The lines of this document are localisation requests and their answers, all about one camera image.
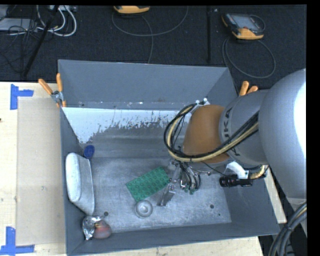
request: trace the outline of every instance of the aluminum foil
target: aluminum foil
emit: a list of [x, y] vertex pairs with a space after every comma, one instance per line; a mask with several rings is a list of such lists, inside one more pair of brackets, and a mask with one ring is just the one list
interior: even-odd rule
[[82, 230], [85, 235], [85, 240], [90, 240], [95, 232], [95, 223], [100, 221], [100, 216], [87, 216], [83, 219]]

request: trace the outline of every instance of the wooden table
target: wooden table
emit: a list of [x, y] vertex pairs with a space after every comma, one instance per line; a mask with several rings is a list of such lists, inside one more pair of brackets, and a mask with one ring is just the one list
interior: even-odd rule
[[[34, 91], [32, 97], [18, 98], [16, 110], [10, 110], [11, 84], [19, 90]], [[55, 83], [49, 85], [53, 91], [58, 89]], [[34, 252], [25, 255], [66, 255], [62, 182], [59, 180], [62, 173], [59, 109], [38, 83], [0, 82], [0, 119], [0, 246], [6, 242], [6, 227], [12, 227], [16, 229], [17, 246], [35, 244]], [[24, 159], [34, 154], [37, 154], [36, 161]], [[34, 182], [27, 182], [27, 172], [32, 173], [29, 176], [33, 175]], [[271, 175], [265, 182], [277, 220], [285, 223], [286, 216]], [[23, 223], [24, 218], [32, 219], [30, 225]], [[262, 256], [263, 253], [258, 237], [249, 237], [103, 255]]]

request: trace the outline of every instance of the white wire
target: white wire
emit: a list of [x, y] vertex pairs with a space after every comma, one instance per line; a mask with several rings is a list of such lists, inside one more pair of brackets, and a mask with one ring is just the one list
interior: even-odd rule
[[[60, 12], [60, 14], [61, 14], [61, 16], [62, 16], [63, 23], [62, 23], [62, 25], [61, 25], [60, 27], [58, 27], [58, 28], [54, 28], [54, 27], [53, 27], [53, 28], [48, 29], [49, 32], [50, 32], [50, 31], [59, 31], [59, 30], [63, 29], [64, 26], [66, 25], [66, 17], [65, 17], [65, 15], [64, 15], [64, 13], [61, 11], [60, 8], [58, 9], [58, 11]], [[38, 15], [38, 18], [39, 18], [41, 24], [45, 27], [46, 24], [45, 24], [45, 22], [41, 19], [41, 16], [40, 16], [39, 5], [36, 5], [36, 13], [37, 13], [37, 15]], [[38, 26], [37, 29], [39, 29], [39, 30], [44, 30], [44, 29], [45, 29], [44, 27], [39, 27], [39, 26]]]
[[56, 36], [59, 36], [59, 37], [70, 37], [77, 31], [77, 20], [76, 20], [76, 17], [73, 15], [73, 13], [68, 8], [66, 10], [70, 14], [70, 16], [72, 17], [74, 28], [73, 28], [73, 31], [71, 33], [69, 33], [69, 34], [59, 34], [59, 33], [56, 33], [54, 31], [49, 31], [49, 32], [54, 33]]
[[[38, 17], [42, 23], [42, 25], [46, 25], [43, 20], [41, 19], [40, 17], [40, 12], [39, 12], [39, 6], [37, 5], [37, 14], [38, 14]], [[66, 11], [70, 14], [70, 16], [72, 17], [72, 20], [73, 20], [73, 24], [74, 24], [74, 28], [72, 30], [72, 32], [70, 32], [69, 34], [62, 34], [62, 33], [57, 33], [57, 31], [61, 30], [65, 25], [66, 25], [66, 17], [65, 15], [63, 14], [63, 12], [61, 11], [60, 7], [58, 8], [59, 12], [61, 13], [62, 15], [62, 18], [63, 18], [63, 24], [57, 28], [57, 29], [54, 29], [54, 28], [51, 28], [51, 29], [48, 29], [48, 32], [50, 33], [53, 33], [54, 35], [56, 36], [59, 36], [59, 37], [70, 37], [72, 36], [76, 31], [77, 31], [77, 20], [76, 20], [76, 17], [73, 15], [73, 13], [69, 10], [69, 8], [66, 8]]]

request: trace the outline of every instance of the gray bin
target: gray bin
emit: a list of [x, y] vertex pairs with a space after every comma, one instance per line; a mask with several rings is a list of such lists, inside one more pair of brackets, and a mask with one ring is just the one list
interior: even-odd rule
[[[59, 60], [58, 71], [67, 108], [79, 108], [80, 112], [86, 113], [95, 110], [132, 111], [133, 115], [139, 111], [170, 113], [203, 98], [223, 107], [237, 98], [226, 67]], [[153, 202], [153, 213], [148, 217], [153, 218], [152, 221], [138, 218], [134, 213], [135, 200], [130, 197], [125, 183], [153, 168], [165, 167], [171, 159], [163, 141], [166, 122], [170, 118], [159, 116], [162, 120], [155, 120], [151, 126], [143, 123], [136, 129], [123, 129], [109, 125], [97, 132], [93, 129], [96, 123], [85, 118], [78, 125], [93, 131], [93, 136], [88, 141], [80, 141], [79, 127], [75, 134], [70, 117], [67, 118], [60, 109], [68, 255], [183, 245], [279, 232], [263, 180], [255, 180], [252, 187], [222, 188], [219, 174], [203, 175], [203, 188], [193, 195], [178, 191], [161, 209], [154, 204], [161, 193], [159, 191], [147, 198]], [[95, 145], [91, 160], [95, 213], [101, 215], [104, 209], [108, 211], [106, 221], [112, 230], [116, 230], [111, 237], [102, 240], [85, 240], [82, 231], [85, 214], [69, 201], [67, 193], [66, 156], [71, 152], [82, 154], [87, 144]], [[117, 231], [117, 226], [121, 225], [125, 228]]]

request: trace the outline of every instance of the electrical cable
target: electrical cable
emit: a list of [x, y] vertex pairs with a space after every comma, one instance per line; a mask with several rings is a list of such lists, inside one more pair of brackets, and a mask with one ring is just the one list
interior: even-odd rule
[[[146, 22], [146, 24], [148, 25], [149, 27], [149, 30], [150, 30], [150, 33], [152, 35], [152, 28], [150, 26], [150, 23], [147, 21], [147, 19], [145, 17], [142, 16], [142, 18], [144, 19], [144, 21]], [[153, 52], [153, 49], [154, 49], [154, 36], [152, 35], [151, 36], [151, 49], [150, 49], [150, 53], [149, 53], [149, 59], [148, 59], [148, 64], [150, 63], [150, 60], [151, 60], [151, 56], [152, 56], [152, 52]]]
[[293, 230], [305, 219], [307, 218], [307, 208], [305, 209], [305, 211], [302, 212], [301, 215], [299, 215], [299, 217], [297, 217], [292, 224], [290, 225], [290, 227], [287, 229], [287, 231], [285, 232], [285, 234], [283, 235], [283, 239], [282, 242], [280, 244], [279, 247], [279, 255], [284, 255], [285, 253], [285, 247], [286, 244], [289, 240], [289, 237], [291, 235], [291, 233], [293, 232]]
[[307, 218], [307, 202], [304, 202], [290, 217], [286, 225], [278, 233], [277, 237], [273, 241], [268, 256], [275, 256], [277, 249], [279, 248], [283, 256], [285, 245], [288, 242], [290, 234], [292, 231], [300, 224], [303, 220]]
[[[252, 135], [253, 132], [257, 131], [258, 128], [258, 121], [256, 120], [258, 118], [257, 112], [255, 115], [253, 115], [238, 131], [236, 131], [228, 140], [226, 140], [223, 144], [221, 144], [218, 148], [216, 148], [214, 151], [205, 153], [205, 154], [198, 154], [198, 155], [187, 155], [180, 152], [176, 152], [171, 147], [171, 135], [173, 132], [173, 129], [178, 122], [180, 118], [182, 118], [184, 115], [189, 113], [193, 109], [193, 105], [189, 105], [185, 107], [183, 110], [180, 111], [179, 114], [176, 115], [176, 117], [167, 125], [165, 131], [164, 131], [164, 143], [166, 147], [169, 149], [169, 154], [175, 158], [178, 161], [181, 162], [201, 162], [208, 160], [210, 158], [213, 158], [215, 156], [218, 156], [231, 148], [238, 145], [242, 140], [244, 140], [246, 137]], [[232, 141], [235, 136], [237, 136], [242, 130], [244, 130], [236, 139]]]
[[[45, 22], [42, 20], [41, 18], [41, 15], [40, 15], [40, 12], [39, 12], [39, 5], [36, 5], [36, 9], [37, 9], [37, 16], [41, 22], [41, 24], [43, 26], [45, 26]], [[53, 28], [50, 28], [48, 29], [48, 32], [56, 35], [56, 36], [59, 36], [59, 37], [70, 37], [72, 35], [74, 35], [77, 31], [77, 20], [76, 20], [76, 17], [74, 16], [74, 14], [70, 11], [69, 8], [66, 8], [66, 6], [64, 5], [64, 9], [69, 13], [69, 15], [72, 17], [72, 21], [73, 21], [73, 30], [72, 32], [70, 33], [57, 33], [57, 31], [60, 31], [61, 29], [63, 29], [66, 25], [66, 17], [64, 15], [64, 13], [61, 11], [60, 7], [58, 8], [58, 11], [60, 12], [61, 16], [62, 16], [62, 19], [63, 19], [63, 22], [62, 22], [62, 25], [58, 28], [56, 27], [53, 27]], [[44, 30], [43, 27], [37, 27], [39, 30]]]
[[0, 17], [0, 22], [3, 21], [5, 18], [7, 18], [12, 12], [13, 10], [17, 7], [17, 4], [14, 5], [14, 7], [11, 9], [11, 11], [9, 12], [9, 8], [6, 9], [5, 15]]
[[185, 15], [184, 17], [182, 18], [182, 20], [179, 22], [178, 25], [176, 25], [174, 28], [172, 29], [169, 29], [167, 31], [164, 31], [164, 32], [160, 32], [160, 33], [151, 33], [151, 34], [135, 34], [135, 33], [130, 33], [130, 32], [127, 32], [123, 29], [121, 29], [119, 26], [117, 26], [117, 24], [115, 23], [115, 20], [114, 20], [114, 15], [115, 13], [113, 12], [112, 15], [111, 15], [111, 21], [113, 23], [113, 25], [118, 29], [120, 30], [121, 32], [127, 34], [127, 35], [131, 35], [131, 36], [136, 36], [136, 37], [154, 37], [154, 36], [160, 36], [160, 35], [164, 35], [164, 34], [167, 34], [167, 33], [170, 33], [172, 31], [174, 31], [175, 29], [177, 29], [186, 19], [187, 15], [188, 15], [188, 11], [189, 11], [189, 6], [187, 5], [186, 6], [186, 11], [185, 11]]
[[251, 126], [254, 124], [254, 122], [257, 120], [257, 118], [258, 118], [258, 113], [259, 113], [259, 112], [257, 111], [257, 113], [255, 113], [246, 123], [244, 123], [236, 132], [234, 132], [234, 133], [232, 134], [232, 136], [231, 136], [228, 140], [226, 140], [224, 143], [222, 143], [220, 146], [218, 146], [215, 150], [213, 150], [213, 151], [211, 151], [211, 152], [208, 152], [208, 153], [203, 153], [203, 154], [187, 155], [187, 154], [184, 154], [184, 153], [181, 153], [181, 152], [174, 151], [173, 148], [172, 148], [172, 146], [169, 146], [169, 145], [167, 144], [166, 134], [167, 134], [168, 129], [169, 129], [170, 126], [174, 127], [174, 125], [175, 125], [174, 122], [175, 122], [177, 119], [179, 119], [181, 116], [183, 117], [184, 115], [186, 115], [187, 113], [189, 113], [189, 112], [192, 110], [192, 108], [190, 108], [190, 110], [185, 111], [188, 107], [191, 107], [191, 106], [194, 106], [194, 105], [189, 105], [189, 106], [185, 107], [184, 109], [182, 109], [182, 110], [180, 111], [180, 113], [178, 113], [178, 114], [176, 115], [176, 117], [167, 125], [167, 127], [166, 127], [166, 129], [165, 129], [165, 131], [164, 131], [164, 143], [165, 143], [165, 145], [167, 146], [167, 148], [168, 148], [172, 153], [174, 153], [174, 154], [176, 154], [177, 156], [180, 156], [180, 157], [193, 157], [193, 158], [194, 158], [194, 157], [204, 157], [204, 156], [207, 156], [208, 154], [217, 152], [218, 150], [222, 149], [224, 146], [228, 145], [238, 134], [241, 133], [241, 131], [245, 130], [247, 127], [251, 127]]
[[164, 35], [164, 34], [167, 34], [167, 33], [170, 33], [172, 31], [174, 31], [176, 28], [178, 28], [186, 19], [187, 15], [188, 15], [188, 10], [189, 10], [189, 6], [187, 5], [186, 7], [186, 12], [185, 12], [185, 15], [183, 17], [183, 19], [179, 22], [178, 25], [176, 25], [174, 28], [172, 29], [169, 29], [167, 31], [164, 31], [164, 32], [160, 32], [160, 33], [153, 33], [152, 29], [151, 29], [151, 26], [150, 26], [150, 23], [147, 21], [147, 19], [144, 17], [144, 16], [141, 16], [143, 18], [143, 20], [146, 22], [146, 24], [148, 25], [149, 27], [149, 30], [150, 30], [150, 34], [135, 34], [135, 33], [130, 33], [130, 32], [127, 32], [123, 29], [121, 29], [119, 26], [117, 26], [117, 24], [115, 23], [115, 20], [114, 20], [114, 15], [115, 13], [113, 12], [112, 15], [111, 15], [111, 21], [113, 23], [113, 25], [118, 29], [120, 30], [121, 32], [127, 34], [127, 35], [130, 35], [130, 36], [136, 36], [136, 37], [151, 37], [151, 50], [150, 50], [150, 53], [149, 53], [149, 58], [148, 58], [148, 61], [147, 63], [149, 64], [150, 61], [151, 61], [151, 56], [152, 56], [152, 53], [153, 53], [153, 48], [154, 48], [154, 36], [160, 36], [160, 35]]
[[222, 44], [222, 57], [223, 57], [223, 61], [224, 63], [227, 65], [227, 61], [228, 60], [231, 65], [236, 69], [238, 70], [239, 72], [241, 72], [242, 74], [248, 76], [248, 77], [251, 77], [251, 78], [256, 78], [256, 79], [266, 79], [266, 78], [269, 78], [271, 77], [275, 70], [276, 70], [276, 59], [275, 59], [275, 56], [273, 55], [273, 53], [271, 52], [271, 50], [260, 40], [257, 40], [258, 43], [262, 44], [266, 49], [267, 51], [270, 53], [271, 57], [272, 57], [272, 61], [273, 61], [273, 69], [272, 71], [268, 74], [268, 75], [264, 75], [264, 76], [257, 76], [257, 75], [252, 75], [252, 74], [249, 74], [249, 73], [246, 73], [244, 71], [242, 71], [239, 67], [236, 66], [236, 64], [231, 60], [229, 54], [228, 54], [228, 48], [227, 48], [227, 45], [228, 45], [228, 42], [230, 40], [230, 37], [227, 37], [223, 44]]
[[[215, 171], [215, 172], [217, 172], [217, 173], [219, 173], [219, 174], [221, 174], [221, 175], [223, 175], [223, 176], [225, 176], [225, 177], [227, 177], [227, 178], [229, 178], [229, 179], [234, 179], [234, 180], [240, 180], [240, 181], [243, 181], [243, 180], [251, 180], [251, 181], [253, 181], [253, 180], [257, 180], [257, 179], [259, 179], [267, 170], [268, 170], [268, 168], [269, 168], [269, 166], [268, 165], [266, 165], [263, 169], [261, 169], [261, 171], [259, 171], [259, 172], [257, 172], [257, 173], [262, 173], [263, 171], [263, 173], [262, 173], [262, 175], [255, 175], [255, 176], [251, 176], [250, 177], [250, 175], [248, 176], [248, 178], [235, 178], [235, 177], [232, 177], [232, 176], [230, 176], [230, 175], [227, 175], [227, 174], [225, 174], [225, 173], [223, 173], [223, 172], [221, 172], [221, 171], [218, 171], [217, 169], [215, 169], [215, 168], [213, 168], [212, 166], [210, 166], [209, 164], [207, 164], [206, 162], [204, 162], [204, 161], [202, 161], [201, 163], [203, 163], [203, 164], [205, 164], [207, 167], [209, 167], [211, 170], [213, 170], [213, 171]], [[199, 170], [197, 170], [197, 172], [201, 172], [201, 173], [207, 173], [207, 171], [199, 171]]]

